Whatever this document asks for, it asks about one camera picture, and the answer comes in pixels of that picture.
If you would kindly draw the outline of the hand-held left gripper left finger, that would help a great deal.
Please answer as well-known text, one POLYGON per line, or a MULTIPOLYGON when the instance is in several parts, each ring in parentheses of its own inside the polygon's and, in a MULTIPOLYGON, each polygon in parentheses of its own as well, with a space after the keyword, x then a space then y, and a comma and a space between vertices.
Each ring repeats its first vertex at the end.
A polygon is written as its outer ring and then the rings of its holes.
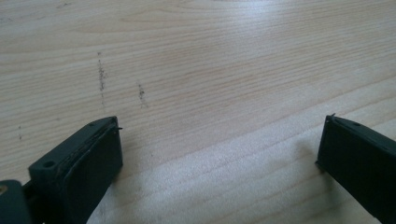
POLYGON ((35 224, 86 224, 122 167, 118 119, 93 121, 29 166, 35 224))

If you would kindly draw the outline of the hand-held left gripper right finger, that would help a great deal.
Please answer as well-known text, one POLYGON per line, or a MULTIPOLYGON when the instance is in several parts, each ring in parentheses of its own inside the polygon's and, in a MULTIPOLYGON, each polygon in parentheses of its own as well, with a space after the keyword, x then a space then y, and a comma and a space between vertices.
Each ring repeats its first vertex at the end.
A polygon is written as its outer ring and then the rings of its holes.
POLYGON ((382 224, 396 224, 396 141, 331 115, 324 122, 317 165, 382 224))

